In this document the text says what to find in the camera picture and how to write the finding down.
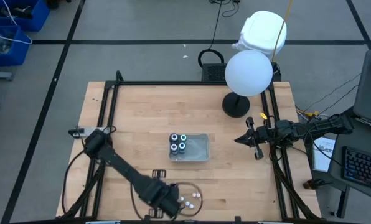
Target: lamp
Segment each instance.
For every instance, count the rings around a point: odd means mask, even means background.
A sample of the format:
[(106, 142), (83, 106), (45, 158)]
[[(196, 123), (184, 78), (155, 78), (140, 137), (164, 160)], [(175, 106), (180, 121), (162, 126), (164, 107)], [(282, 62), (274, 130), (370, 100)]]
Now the lamp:
[(265, 91), (272, 77), (270, 60), (261, 52), (244, 50), (234, 55), (225, 69), (225, 81), (233, 92), (223, 100), (224, 112), (233, 118), (244, 116), (250, 107), (247, 96)]

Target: blue storage box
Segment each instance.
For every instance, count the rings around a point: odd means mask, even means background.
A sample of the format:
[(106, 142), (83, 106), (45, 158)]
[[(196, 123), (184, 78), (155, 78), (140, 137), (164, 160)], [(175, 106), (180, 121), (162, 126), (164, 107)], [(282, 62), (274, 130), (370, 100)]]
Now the blue storage box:
[[(21, 26), (23, 31), (40, 31), (50, 13), (44, 0), (6, 0), (7, 5), (16, 6), (16, 4), (29, 5), (34, 9), (32, 11), (32, 19), (14, 17), (15, 22)], [(6, 8), (3, 0), (0, 0), (0, 7)], [(0, 17), (0, 26), (14, 25), (10, 17)]]
[[(7, 37), (7, 33), (14, 34), (14, 40), (30, 42), (19, 26), (1, 26), (0, 35)], [(0, 54), (0, 66), (22, 65), (24, 63), (29, 44), (12, 42), (6, 54)]]

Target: wooden table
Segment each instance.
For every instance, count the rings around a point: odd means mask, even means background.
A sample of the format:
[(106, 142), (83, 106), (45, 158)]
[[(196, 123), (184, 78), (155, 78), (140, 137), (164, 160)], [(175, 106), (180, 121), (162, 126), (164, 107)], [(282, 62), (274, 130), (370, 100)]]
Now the wooden table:
[[(103, 94), (103, 82), (88, 84), (79, 126), (96, 126)], [(297, 121), (293, 96), (288, 82), (275, 83), (281, 119)], [(230, 90), (227, 86), (120, 86), (112, 134), (113, 147), (142, 174), (153, 169), (167, 170), (167, 183), (188, 181), (197, 184), (204, 196), (204, 206), (194, 220), (281, 220), (273, 166), (268, 158), (269, 147), (262, 144), (265, 157), (256, 161), (254, 150), (234, 143), (247, 130), (245, 119), (252, 116), (255, 127), (263, 125), (261, 97), (250, 97), (251, 108), (242, 118), (228, 117), (222, 110), (222, 100)], [(270, 96), (268, 104), (271, 109)], [(207, 133), (210, 138), (210, 160), (201, 163), (175, 163), (168, 158), (170, 133)], [(295, 147), (303, 149), (297, 142)], [(71, 159), (82, 150), (75, 140)], [(304, 190), (303, 182), (311, 179), (305, 154), (288, 150), (294, 187), (306, 205), (321, 216), (316, 193)], [(69, 207), (83, 190), (89, 158), (80, 156), (70, 169), (66, 190)], [(130, 185), (112, 168), (107, 168), (98, 218), (102, 220), (137, 219), (130, 199)], [(182, 193), (192, 198), (190, 189)], [(284, 189), (287, 213), (291, 217), (289, 195)], [(90, 195), (91, 213), (94, 193)], [(136, 197), (136, 206), (143, 216), (148, 206)], [(59, 206), (57, 215), (61, 215)]]

